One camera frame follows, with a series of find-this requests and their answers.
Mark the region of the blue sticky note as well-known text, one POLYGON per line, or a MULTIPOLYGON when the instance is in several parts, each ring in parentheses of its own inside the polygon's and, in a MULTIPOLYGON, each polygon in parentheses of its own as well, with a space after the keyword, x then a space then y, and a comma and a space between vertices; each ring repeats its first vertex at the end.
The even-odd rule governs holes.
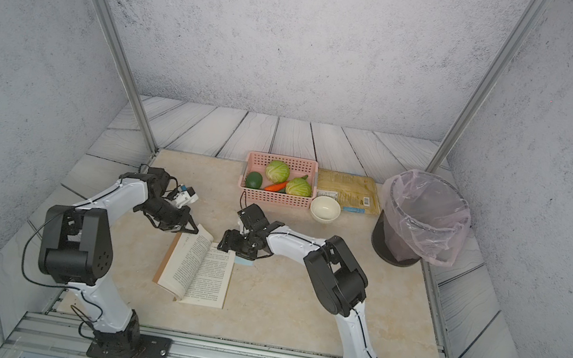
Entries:
POLYGON ((253 262, 253 260, 247 260, 247 259, 245 259, 245 258, 242 258, 242 257, 237 256, 237 257, 235 257, 235 263, 236 263, 236 264, 239 264, 239 265, 241 265, 241 266, 250 267, 250 266, 253 266, 253 263, 254 263, 254 262, 253 262))

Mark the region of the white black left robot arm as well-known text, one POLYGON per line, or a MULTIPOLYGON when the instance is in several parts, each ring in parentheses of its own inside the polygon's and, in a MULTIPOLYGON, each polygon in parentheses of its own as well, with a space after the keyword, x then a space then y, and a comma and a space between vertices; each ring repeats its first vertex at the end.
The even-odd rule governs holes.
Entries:
POLYGON ((164 232, 196 234, 190 205, 195 189, 178 186, 165 170, 122 174, 106 190, 78 204, 50 207, 41 229, 38 269, 61 287, 79 294, 86 323, 104 334, 130 331, 134 310, 119 295, 110 268, 113 264, 111 224, 125 213, 139 212, 164 232))

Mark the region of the dark cover paperback book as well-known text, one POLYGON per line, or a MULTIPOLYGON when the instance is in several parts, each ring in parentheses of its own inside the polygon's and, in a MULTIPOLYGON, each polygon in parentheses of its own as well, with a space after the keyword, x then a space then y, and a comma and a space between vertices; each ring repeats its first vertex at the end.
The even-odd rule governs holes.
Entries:
POLYGON ((233 251, 221 251, 200 224, 196 234, 177 234, 153 282, 176 302, 222 309, 235 257, 233 251))

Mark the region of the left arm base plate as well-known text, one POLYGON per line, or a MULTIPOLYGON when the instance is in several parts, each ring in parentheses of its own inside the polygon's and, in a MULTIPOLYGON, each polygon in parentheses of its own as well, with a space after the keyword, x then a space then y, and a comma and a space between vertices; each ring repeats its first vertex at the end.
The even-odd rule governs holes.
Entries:
POLYGON ((88 358, 167 358, 172 339, 132 332, 96 332, 88 358))

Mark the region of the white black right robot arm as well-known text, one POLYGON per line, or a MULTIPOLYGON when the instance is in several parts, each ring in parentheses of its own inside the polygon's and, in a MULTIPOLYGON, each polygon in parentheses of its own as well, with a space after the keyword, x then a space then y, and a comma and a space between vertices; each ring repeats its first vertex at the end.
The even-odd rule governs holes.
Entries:
POLYGON ((343 358, 378 358, 365 317, 368 278, 344 240, 312 238, 269 222, 257 204, 237 214, 238 229, 226 231, 218 248, 253 261, 265 250, 304 265, 317 300, 336 320, 343 358))

